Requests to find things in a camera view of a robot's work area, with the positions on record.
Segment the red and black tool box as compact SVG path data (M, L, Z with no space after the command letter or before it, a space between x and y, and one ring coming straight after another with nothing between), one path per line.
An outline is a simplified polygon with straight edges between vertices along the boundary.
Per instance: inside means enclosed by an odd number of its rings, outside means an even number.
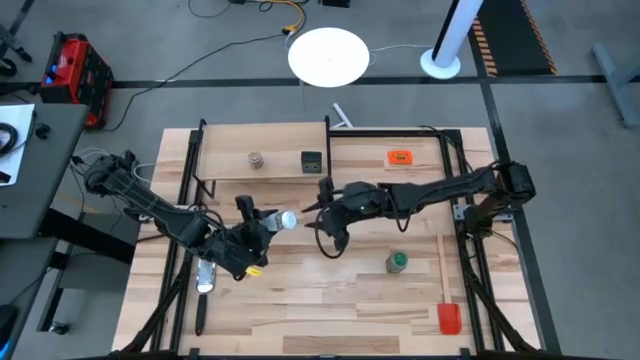
M113 82L111 67L85 35L57 32L38 93L44 103L86 105L85 127L102 129Z

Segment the black metal table frame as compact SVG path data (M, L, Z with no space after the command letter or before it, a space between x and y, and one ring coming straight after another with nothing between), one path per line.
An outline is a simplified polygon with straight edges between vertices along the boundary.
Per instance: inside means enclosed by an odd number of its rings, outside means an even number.
M445 178L441 142L428 138L426 128L361 128L331 130L332 176L336 187L362 180L427 183ZM171 203L178 201L182 173L192 129L164 130L151 189ZM387 153L409 150L413 165L389 165ZM475 353L476 344L498 349L486 308L476 297L474 324L481 334L475 340L472 316L463 285L452 205L427 206L412 216L405 233L394 220L374 219L349 226L351 239L345 253L328 259L319 251L313 230L304 223L317 211L300 210L316 201L318 179L221 181L214 198L203 201L223 216L225 224L241 220L234 197L251 195L260 209L295 210L299 225L276 235L268 251L269 264L262 275L237 282L223 269L208 295L205 327L195 335L198 293L195 290L197 259L187 284L167 310L161 331L144 350L177 349L187 355L199 348L205 355L452 355L460 348ZM443 238L452 300L461 309L459 335L439 330L437 303L443 300L437 238ZM540 347L532 306L520 260L513 245L500 236L489 237L483 256L485 272L492 280L497 305L520 335ZM165 263L174 274L184 251L168 255L165 239L136 245L113 348L133 340L156 308L165 278ZM408 254L406 270L386 272L385 261L393 252Z

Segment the grey metal table leg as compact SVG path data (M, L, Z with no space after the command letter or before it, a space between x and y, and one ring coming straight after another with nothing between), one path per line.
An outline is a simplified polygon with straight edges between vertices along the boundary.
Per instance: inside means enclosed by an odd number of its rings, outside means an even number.
M591 51L621 115L621 125L627 129L640 128L640 110L633 104L627 89L632 79L640 76L640 59L616 65L603 44L595 43Z

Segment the white and black tower pillar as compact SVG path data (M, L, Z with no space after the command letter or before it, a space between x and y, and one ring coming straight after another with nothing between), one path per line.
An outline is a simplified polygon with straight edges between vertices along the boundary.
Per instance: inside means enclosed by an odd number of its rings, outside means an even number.
M458 75L459 50L484 0L452 0L443 27L433 48L420 57L422 70L432 78L447 80Z

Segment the wooden shelf with black legs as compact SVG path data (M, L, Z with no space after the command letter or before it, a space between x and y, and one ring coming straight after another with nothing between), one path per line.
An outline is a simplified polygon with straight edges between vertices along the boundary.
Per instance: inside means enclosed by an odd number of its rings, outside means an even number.
M302 151L322 153L320 174L302 172ZM262 168L250 167L251 152L262 154ZM213 190L216 200L303 191L329 175L329 153L328 126L323 121L207 125L196 177Z

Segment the black square spice tin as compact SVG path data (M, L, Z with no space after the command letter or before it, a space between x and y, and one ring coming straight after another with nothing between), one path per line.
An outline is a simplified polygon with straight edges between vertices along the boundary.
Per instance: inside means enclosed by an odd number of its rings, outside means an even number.
M304 174L320 174L322 172L322 153L302 151L301 168Z

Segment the green-lid spice jar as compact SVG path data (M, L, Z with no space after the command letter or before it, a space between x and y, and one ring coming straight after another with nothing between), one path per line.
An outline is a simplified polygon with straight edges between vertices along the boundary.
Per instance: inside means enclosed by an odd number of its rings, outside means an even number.
M409 258L404 252L391 253L386 261L385 267L389 274L398 274L403 272L408 266Z

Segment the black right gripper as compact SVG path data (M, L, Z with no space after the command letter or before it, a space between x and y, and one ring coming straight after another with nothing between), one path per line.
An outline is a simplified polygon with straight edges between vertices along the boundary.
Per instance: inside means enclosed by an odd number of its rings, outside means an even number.
M320 210L334 200L335 188L331 177L321 179L318 187L317 201L303 209L303 213ZM349 241L347 226L379 217L384 202L384 191L375 185L366 182L349 183L342 189L342 197L328 207L328 217L307 223L305 227L314 231L316 240L319 240L319 232L323 231L333 239L336 250L344 250Z

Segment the black office chair base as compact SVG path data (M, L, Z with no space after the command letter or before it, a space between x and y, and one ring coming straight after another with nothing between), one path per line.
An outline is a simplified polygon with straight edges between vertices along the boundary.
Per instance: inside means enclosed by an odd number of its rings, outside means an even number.
M35 0L24 0L20 7L16 18L9 28L0 24L0 76L13 77L17 74L17 66L10 59L6 58L6 53L11 50L22 61L31 63L33 61L31 55L26 51L20 43L17 33L21 28L25 18L27 17Z

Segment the black desk leg frame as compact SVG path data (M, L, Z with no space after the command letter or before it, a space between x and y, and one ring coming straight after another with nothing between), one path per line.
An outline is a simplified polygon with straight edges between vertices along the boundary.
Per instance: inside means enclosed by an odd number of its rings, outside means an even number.
M39 234L68 244L66 250L56 251L50 258L57 274L36 327L49 332L52 321L65 323L56 318L65 291L108 291L116 287L117 281L108 279L108 272L121 275L131 265L137 227L115 215L86 214L76 219L49 209Z

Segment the black rounded object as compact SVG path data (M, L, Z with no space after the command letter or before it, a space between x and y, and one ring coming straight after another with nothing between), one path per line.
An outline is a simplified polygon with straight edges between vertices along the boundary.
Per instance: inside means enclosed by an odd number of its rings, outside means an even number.
M8 351L17 314L18 310L15 306L11 304L0 305L0 359Z

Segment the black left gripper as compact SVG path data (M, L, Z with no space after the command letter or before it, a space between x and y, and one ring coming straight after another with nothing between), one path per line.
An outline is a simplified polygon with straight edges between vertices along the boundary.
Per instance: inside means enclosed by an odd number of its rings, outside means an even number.
M270 210L256 208L249 195L237 196L235 201L243 223L222 231L224 260L220 265L232 276L244 276L252 265L269 264L268 250L276 233L256 228L259 221L271 215Z

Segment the white paper sheet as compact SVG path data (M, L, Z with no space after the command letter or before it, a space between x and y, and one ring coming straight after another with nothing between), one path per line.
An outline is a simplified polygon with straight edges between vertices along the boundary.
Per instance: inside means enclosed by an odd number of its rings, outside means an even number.
M17 182L34 118L34 104L0 106L0 187Z

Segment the white round disc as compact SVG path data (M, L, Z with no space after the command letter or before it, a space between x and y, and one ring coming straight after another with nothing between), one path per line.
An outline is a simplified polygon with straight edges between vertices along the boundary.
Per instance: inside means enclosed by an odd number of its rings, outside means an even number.
M335 27L310 30L288 50L293 74L303 83L336 88L358 80L367 70L369 49L356 34Z

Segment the white-lid spice jar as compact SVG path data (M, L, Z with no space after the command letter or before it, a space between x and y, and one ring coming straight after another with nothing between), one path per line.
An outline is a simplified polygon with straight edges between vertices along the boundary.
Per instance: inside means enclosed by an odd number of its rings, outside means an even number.
M281 211L268 215L261 220L261 223L270 232L292 230L297 226L297 217L292 211Z

